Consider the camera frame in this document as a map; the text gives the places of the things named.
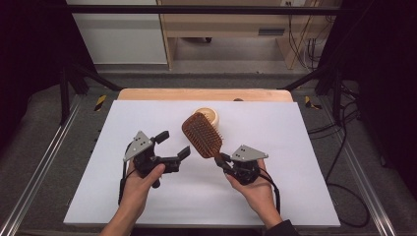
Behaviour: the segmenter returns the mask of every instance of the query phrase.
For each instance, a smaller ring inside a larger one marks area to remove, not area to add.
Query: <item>hand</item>
[[[258,165],[266,170],[262,159],[258,160]],[[273,203],[272,188],[267,180],[258,177],[254,183],[243,186],[233,176],[226,174],[226,178],[232,187],[245,197],[251,209],[258,214],[267,229],[282,222],[282,218]]]
[[[127,173],[135,170],[132,160]],[[116,214],[106,225],[100,235],[129,235],[136,220],[144,212],[149,189],[165,170],[164,164],[157,165],[150,174],[141,178],[138,171],[132,172],[127,178],[122,202]]]

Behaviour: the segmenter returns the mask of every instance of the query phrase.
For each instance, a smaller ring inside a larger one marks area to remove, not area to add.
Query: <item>sleeve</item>
[[[299,236],[299,234],[295,231],[291,221],[287,219],[267,230],[265,236]]]

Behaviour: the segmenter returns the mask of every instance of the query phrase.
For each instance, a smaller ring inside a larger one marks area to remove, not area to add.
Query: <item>white table surface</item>
[[[284,219],[296,226],[340,226],[297,103],[260,101],[114,101],[64,223],[106,224],[118,208],[122,159],[138,131],[149,138],[169,131],[170,138],[156,145],[155,153],[174,156],[190,145],[182,123],[202,106],[219,115],[222,152],[231,154],[247,145],[269,154],[267,171],[279,188]],[[160,182],[150,190],[138,225],[263,225],[214,160],[203,159],[192,146],[180,171],[164,174]]]

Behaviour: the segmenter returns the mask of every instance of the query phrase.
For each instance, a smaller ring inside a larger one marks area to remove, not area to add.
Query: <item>wall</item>
[[[156,5],[154,0],[67,0],[68,4]],[[158,15],[73,14],[94,64],[166,64]]]

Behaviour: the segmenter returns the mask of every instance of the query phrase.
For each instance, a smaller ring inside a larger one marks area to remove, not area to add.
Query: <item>brush bristles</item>
[[[204,158],[219,156],[223,144],[221,136],[208,118],[197,112],[182,125],[184,135]]]

